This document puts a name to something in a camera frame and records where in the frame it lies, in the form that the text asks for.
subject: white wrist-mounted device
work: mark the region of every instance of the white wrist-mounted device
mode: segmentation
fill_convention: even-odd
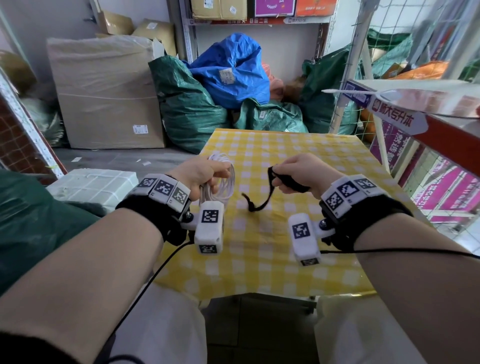
[[[130,191],[131,195],[148,196],[170,207],[182,229],[195,231],[194,243],[200,254],[216,255],[222,252],[223,203],[205,201],[200,205],[199,213],[190,212],[190,189],[166,174],[147,174]]]
[[[328,208],[333,216],[340,220],[353,205],[367,197],[382,194],[387,193],[362,174],[344,176],[333,182],[322,194],[320,205]],[[320,249],[317,239],[325,239],[336,233],[335,227],[328,222],[328,219],[311,221],[306,213],[290,216],[288,231],[295,258],[302,266],[319,264]]]

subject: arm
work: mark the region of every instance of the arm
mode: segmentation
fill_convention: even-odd
[[[200,197],[229,163],[195,157],[170,175]],[[0,297],[0,331],[43,339],[92,363],[132,303],[163,246],[149,220],[128,209],[105,216],[39,262]]]
[[[320,199],[342,173],[311,154],[298,155],[274,167],[309,186]],[[293,190],[280,180],[275,186]],[[423,247],[464,251],[418,220],[405,215],[388,216],[367,228],[355,250]],[[429,363],[478,361],[480,327],[480,262],[452,255],[428,253],[370,253],[357,258],[388,309]]]

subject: forearm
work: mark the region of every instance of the forearm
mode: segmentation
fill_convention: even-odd
[[[119,209],[54,251],[0,298],[0,331],[35,336],[92,363],[163,246],[158,229]]]
[[[380,220],[355,242],[355,250],[387,247],[466,252],[454,241],[405,214]],[[371,253],[358,254],[357,258],[427,362],[478,361],[480,314],[471,304],[480,302],[478,260],[431,253]]]

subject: orange box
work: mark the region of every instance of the orange box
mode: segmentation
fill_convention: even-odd
[[[297,0],[295,16],[330,16],[336,0]]]

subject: white styrofoam box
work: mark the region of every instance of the white styrofoam box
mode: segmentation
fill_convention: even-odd
[[[67,173],[47,190],[56,200],[96,203],[112,212],[137,184],[135,172],[82,168]]]

